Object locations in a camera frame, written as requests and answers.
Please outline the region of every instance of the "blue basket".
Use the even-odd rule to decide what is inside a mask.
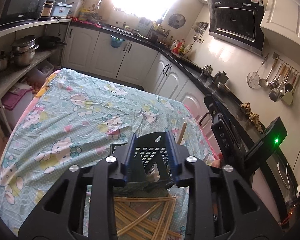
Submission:
[[[122,39],[116,38],[114,36],[111,36],[111,47],[118,48],[118,47],[121,46],[123,41],[125,41],[125,40],[122,40]]]

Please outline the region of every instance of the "pot lid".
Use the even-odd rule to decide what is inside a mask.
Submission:
[[[16,40],[14,43],[11,44],[12,47],[25,47],[32,41],[35,41],[34,35],[24,36],[23,38]]]

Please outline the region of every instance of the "metal bolt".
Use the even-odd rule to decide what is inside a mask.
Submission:
[[[223,169],[224,169],[225,171],[227,171],[227,172],[233,171],[233,167],[230,166],[230,165],[225,165],[225,166],[223,167]]]
[[[117,160],[117,158],[114,156],[109,156],[106,158],[107,163],[114,163],[116,160]]]
[[[71,171],[71,172],[75,172],[75,171],[77,171],[79,169],[79,166],[78,165],[71,165],[70,167],[69,167],[69,171]]]
[[[194,157],[194,156],[188,156],[186,158],[187,162],[190,162],[190,163],[195,163],[197,161],[197,158]]]

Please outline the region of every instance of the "black countertop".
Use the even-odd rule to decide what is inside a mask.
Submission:
[[[242,104],[242,102],[231,92],[229,92],[228,94],[221,92],[217,88],[217,86],[212,83],[212,79],[200,78],[199,76],[201,75],[202,69],[197,65],[191,64],[191,62],[178,58],[170,51],[161,49],[153,43],[150,43],[146,39],[143,39],[136,35],[123,33],[116,28],[112,28],[109,26],[100,28],[95,25],[82,22],[71,22],[71,26],[77,26],[103,33],[108,33],[110,35],[115,35],[117,38],[127,39],[129,41],[133,41],[147,46],[151,49],[157,50],[168,60],[170,60],[176,67],[178,67],[205,96],[212,94],[224,106],[223,110],[226,112],[227,117],[236,127],[239,135],[241,136],[244,144],[248,149],[250,149],[261,138],[260,133],[254,127],[254,125],[249,121],[247,116],[245,116],[243,112],[240,111],[240,104]],[[298,184],[290,166],[288,165],[290,189],[286,189],[278,172],[277,163],[279,163],[282,176],[285,176],[285,167],[286,165],[288,165],[288,162],[280,148],[271,155],[271,157],[264,165],[260,167],[260,169],[265,176],[271,192],[276,200],[279,215],[281,221],[283,221],[288,216],[288,212],[291,208],[291,201],[289,199],[294,199]],[[295,217],[298,217],[300,213],[300,207],[297,211],[298,212],[294,212]],[[289,228],[289,223],[286,224],[286,226],[283,228]]]

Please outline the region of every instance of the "metal shelf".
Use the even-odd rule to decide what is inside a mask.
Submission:
[[[20,69],[20,67],[11,65],[7,70],[0,72],[0,98],[2,98],[20,78],[57,50],[58,48],[42,51],[38,49],[36,50],[34,59],[29,66]]]
[[[59,21],[61,23],[70,22],[71,19],[62,18],[62,19],[59,19]],[[11,27],[11,28],[0,31],[0,37],[2,37],[4,35],[7,35],[9,33],[13,33],[13,32],[16,32],[16,31],[26,29],[26,28],[31,28],[31,27],[40,26],[40,25],[47,25],[47,24],[52,24],[52,23],[58,23],[58,20],[57,19],[52,19],[52,20],[48,20],[48,21],[37,21],[37,22],[33,22],[33,23],[26,23],[26,24],[18,25],[18,26]]]

